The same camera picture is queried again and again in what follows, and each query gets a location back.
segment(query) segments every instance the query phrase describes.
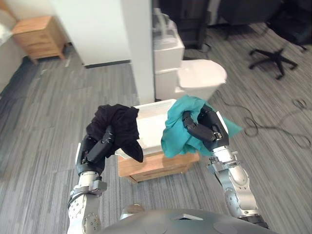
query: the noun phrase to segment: teal cloth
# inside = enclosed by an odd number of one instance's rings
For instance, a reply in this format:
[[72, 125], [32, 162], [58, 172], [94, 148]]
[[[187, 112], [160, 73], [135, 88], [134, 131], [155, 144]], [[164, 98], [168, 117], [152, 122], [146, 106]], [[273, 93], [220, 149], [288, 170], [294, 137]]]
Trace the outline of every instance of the teal cloth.
[[[183, 96], [177, 100], [168, 111], [168, 119], [166, 121], [166, 129], [163, 131], [161, 139], [161, 147], [166, 157], [174, 157], [178, 154], [187, 152], [194, 153], [198, 150], [204, 156], [211, 156], [211, 152], [207, 150], [203, 142], [194, 136], [191, 136], [187, 129], [184, 128], [182, 115], [184, 111], [191, 111], [192, 119], [197, 122], [200, 109], [206, 104], [204, 100], [197, 97]], [[235, 123], [223, 118], [229, 130], [229, 137], [239, 133], [242, 128]]]

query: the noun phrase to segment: wooden cabinet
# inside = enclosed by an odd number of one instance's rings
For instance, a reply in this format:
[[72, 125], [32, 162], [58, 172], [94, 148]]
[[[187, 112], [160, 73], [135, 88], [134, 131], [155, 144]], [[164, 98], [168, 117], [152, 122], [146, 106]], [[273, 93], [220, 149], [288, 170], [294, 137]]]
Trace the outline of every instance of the wooden cabinet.
[[39, 58], [52, 56], [65, 59], [62, 51], [67, 43], [52, 16], [21, 20], [12, 32], [14, 39], [34, 63]]
[[118, 174], [133, 183], [168, 176], [177, 173], [184, 173], [199, 161], [199, 154], [187, 153], [167, 158], [163, 152], [144, 156], [142, 163], [132, 158], [124, 159], [118, 156]]

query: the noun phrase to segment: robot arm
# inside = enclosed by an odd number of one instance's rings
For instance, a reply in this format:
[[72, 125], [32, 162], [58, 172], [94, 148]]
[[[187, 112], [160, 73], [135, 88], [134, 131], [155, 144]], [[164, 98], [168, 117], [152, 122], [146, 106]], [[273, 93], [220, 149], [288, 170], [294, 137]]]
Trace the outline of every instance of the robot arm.
[[99, 197], [106, 191], [107, 184], [101, 181], [105, 167], [105, 157], [114, 142], [111, 125], [106, 128], [103, 138], [96, 142], [86, 136], [79, 143], [76, 154], [76, 170], [79, 182], [70, 193], [67, 234], [93, 234], [101, 231], [98, 215]]
[[191, 118], [191, 112], [183, 114], [183, 125], [188, 132], [203, 141], [205, 147], [212, 152], [209, 171], [221, 184], [225, 201], [233, 217], [268, 228], [250, 189], [247, 172], [237, 160], [237, 152], [229, 149], [229, 136], [226, 125], [219, 113], [204, 105], [198, 115], [198, 123]]

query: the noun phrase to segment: white bedding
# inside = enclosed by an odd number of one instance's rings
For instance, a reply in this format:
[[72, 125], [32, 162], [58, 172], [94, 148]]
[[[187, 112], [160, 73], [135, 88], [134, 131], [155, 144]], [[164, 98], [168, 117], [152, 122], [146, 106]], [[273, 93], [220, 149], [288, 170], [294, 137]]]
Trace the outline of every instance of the white bedding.
[[[0, 10], [0, 23], [8, 29], [12, 29], [16, 21], [6, 12]], [[6, 37], [3, 43], [0, 43], [0, 94], [21, 65], [23, 57], [26, 56], [12, 36], [6, 34]]]

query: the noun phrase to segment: white plastic bin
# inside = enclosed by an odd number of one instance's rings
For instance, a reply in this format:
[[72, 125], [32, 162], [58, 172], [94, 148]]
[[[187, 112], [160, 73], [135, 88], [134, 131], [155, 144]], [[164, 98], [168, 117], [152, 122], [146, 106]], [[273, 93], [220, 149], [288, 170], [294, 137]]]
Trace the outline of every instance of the white plastic bin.
[[[140, 136], [137, 141], [143, 149], [143, 155], [162, 151], [160, 140], [162, 132], [166, 128], [167, 112], [175, 102], [175, 99], [170, 99], [136, 106], [139, 109], [136, 122]], [[130, 158], [121, 149], [118, 149], [115, 154], [123, 158]]]

